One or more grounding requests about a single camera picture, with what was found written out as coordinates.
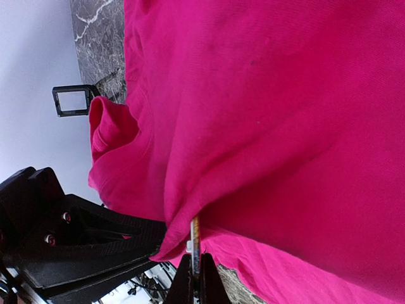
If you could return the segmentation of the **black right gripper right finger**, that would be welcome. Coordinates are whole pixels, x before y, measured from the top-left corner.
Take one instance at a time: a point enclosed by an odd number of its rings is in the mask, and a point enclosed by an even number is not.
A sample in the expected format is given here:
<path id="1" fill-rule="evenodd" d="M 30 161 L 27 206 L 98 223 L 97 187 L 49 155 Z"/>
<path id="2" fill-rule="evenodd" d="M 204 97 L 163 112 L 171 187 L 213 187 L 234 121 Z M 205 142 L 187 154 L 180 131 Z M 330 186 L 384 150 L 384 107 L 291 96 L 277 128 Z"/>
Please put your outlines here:
<path id="1" fill-rule="evenodd" d="M 213 257 L 209 253 L 201 256 L 199 296 L 202 304 L 231 304 Z"/>

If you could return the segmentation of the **round brooch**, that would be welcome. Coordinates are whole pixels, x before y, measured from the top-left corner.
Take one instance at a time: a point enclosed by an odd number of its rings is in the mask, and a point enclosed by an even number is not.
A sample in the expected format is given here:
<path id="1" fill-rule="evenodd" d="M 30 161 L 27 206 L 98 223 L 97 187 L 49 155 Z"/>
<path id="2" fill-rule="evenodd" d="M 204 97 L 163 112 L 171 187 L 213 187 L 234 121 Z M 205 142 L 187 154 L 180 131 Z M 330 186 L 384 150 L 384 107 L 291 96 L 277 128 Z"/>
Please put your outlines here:
<path id="1" fill-rule="evenodd" d="M 195 216 L 190 223 L 190 240 L 187 242 L 187 253 L 191 255 L 191 271 L 195 280 L 201 272 L 201 231 L 199 217 Z"/>

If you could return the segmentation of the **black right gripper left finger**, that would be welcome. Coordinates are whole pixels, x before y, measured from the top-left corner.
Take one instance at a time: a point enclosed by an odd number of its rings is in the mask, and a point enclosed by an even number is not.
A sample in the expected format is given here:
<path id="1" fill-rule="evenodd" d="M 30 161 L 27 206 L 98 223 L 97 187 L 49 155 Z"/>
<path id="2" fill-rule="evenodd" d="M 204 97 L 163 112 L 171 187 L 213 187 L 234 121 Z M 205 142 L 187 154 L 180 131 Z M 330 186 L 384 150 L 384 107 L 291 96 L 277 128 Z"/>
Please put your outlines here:
<path id="1" fill-rule="evenodd" d="M 194 283 L 191 260 L 190 254 L 186 254 L 182 257 L 164 304 L 194 303 Z"/>

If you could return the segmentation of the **magenta t-shirt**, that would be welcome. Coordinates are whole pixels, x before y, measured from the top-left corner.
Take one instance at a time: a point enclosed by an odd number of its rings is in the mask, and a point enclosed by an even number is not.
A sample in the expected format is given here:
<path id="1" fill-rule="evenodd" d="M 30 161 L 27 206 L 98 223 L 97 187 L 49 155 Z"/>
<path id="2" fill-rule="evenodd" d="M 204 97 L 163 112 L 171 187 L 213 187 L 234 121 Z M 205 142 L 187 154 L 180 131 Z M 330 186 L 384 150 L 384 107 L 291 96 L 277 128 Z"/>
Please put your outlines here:
<path id="1" fill-rule="evenodd" d="M 125 1 L 89 185 L 267 303 L 404 302 L 404 2 Z"/>

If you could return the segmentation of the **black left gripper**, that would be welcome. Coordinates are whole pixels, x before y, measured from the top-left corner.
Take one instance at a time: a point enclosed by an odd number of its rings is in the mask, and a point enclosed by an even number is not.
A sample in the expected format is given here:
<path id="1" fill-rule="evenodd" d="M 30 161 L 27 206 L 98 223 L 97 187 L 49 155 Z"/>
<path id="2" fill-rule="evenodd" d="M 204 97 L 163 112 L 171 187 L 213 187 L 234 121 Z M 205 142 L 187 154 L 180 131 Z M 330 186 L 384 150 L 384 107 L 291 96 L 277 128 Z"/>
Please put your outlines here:
<path id="1" fill-rule="evenodd" d="M 1 183 L 1 273 L 23 303 L 93 303 L 155 265 L 160 221 L 65 194 L 54 170 Z"/>

